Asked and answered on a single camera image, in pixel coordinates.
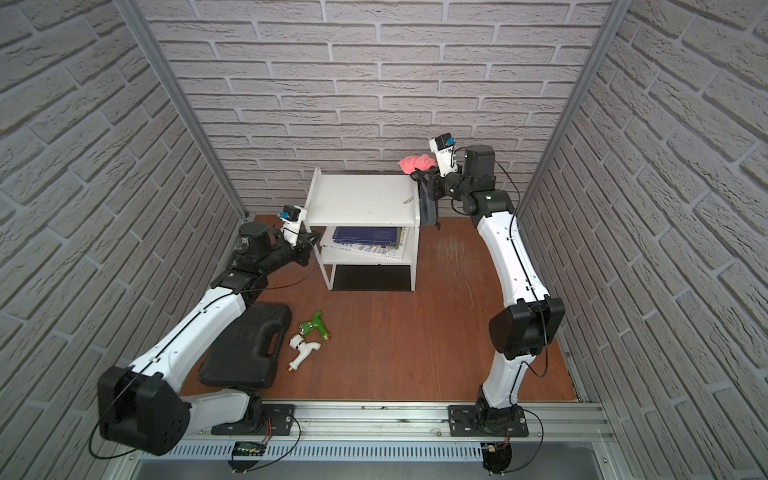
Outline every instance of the white faucet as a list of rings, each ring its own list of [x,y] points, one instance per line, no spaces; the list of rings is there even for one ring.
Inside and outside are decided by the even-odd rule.
[[[307,343],[304,341],[304,338],[301,335],[294,335],[293,338],[291,338],[289,345],[292,349],[299,350],[299,356],[297,356],[295,360],[288,364],[289,372],[298,370],[301,362],[303,362],[304,359],[309,356],[313,350],[320,348],[320,344],[318,342]]]

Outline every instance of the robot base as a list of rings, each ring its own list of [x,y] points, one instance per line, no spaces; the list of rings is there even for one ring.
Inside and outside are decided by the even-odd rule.
[[[527,437],[528,424],[519,405],[492,409],[482,394],[482,386],[474,405],[448,406],[452,437],[498,436]]]

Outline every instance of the book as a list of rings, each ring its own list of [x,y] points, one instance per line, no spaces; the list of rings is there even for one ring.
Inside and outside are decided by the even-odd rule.
[[[399,231],[398,245],[396,247],[381,247],[378,245],[364,245],[361,243],[335,243],[331,241],[336,227],[328,227],[326,234],[320,241],[323,248],[333,248],[334,250],[345,250],[347,252],[364,253],[372,256],[386,257],[393,260],[401,260],[406,252],[406,240],[408,239],[408,227],[403,227]]]
[[[398,227],[337,227],[333,232],[335,243],[360,243],[396,247]]]

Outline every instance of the black mounting plate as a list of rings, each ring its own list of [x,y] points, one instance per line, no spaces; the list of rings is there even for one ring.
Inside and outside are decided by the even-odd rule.
[[[477,414],[474,405],[449,405],[448,420],[451,426],[451,437],[488,437],[504,438],[509,432],[510,437],[527,437],[528,423],[522,408],[515,406],[512,415],[505,422],[499,423],[498,430],[488,432],[477,425]]]
[[[272,435],[288,436],[293,419],[294,405],[289,403],[267,403],[264,405],[264,416],[272,419]],[[265,435],[266,424],[260,425],[257,430],[253,425],[240,420],[239,422],[222,423],[210,429],[211,435]]]

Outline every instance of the blue book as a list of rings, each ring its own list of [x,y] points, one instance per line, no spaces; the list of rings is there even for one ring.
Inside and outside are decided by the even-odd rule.
[[[397,247],[398,227],[336,227],[334,243],[361,243]]]

